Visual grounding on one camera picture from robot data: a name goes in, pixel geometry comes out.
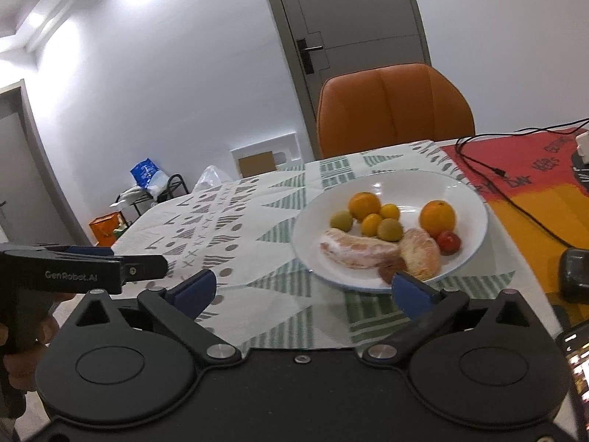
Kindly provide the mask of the person's left hand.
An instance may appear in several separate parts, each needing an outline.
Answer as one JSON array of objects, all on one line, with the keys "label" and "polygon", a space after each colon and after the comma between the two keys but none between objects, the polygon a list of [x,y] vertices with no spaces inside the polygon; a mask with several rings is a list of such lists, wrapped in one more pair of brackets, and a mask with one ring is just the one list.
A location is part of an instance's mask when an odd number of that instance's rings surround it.
[{"label": "person's left hand", "polygon": [[35,342],[32,346],[20,352],[3,356],[1,365],[6,370],[12,387],[26,392],[37,390],[35,379],[37,365],[59,328],[55,317],[48,315],[38,325]]}]

